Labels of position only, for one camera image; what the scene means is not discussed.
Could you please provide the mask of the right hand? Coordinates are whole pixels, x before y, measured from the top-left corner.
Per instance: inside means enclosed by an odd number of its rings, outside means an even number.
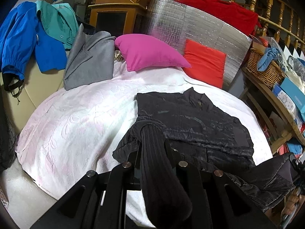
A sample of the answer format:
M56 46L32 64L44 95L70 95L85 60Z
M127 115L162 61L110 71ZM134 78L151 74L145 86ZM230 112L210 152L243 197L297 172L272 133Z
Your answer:
M281 228L304 228L304 194L297 187L288 197L281 213Z

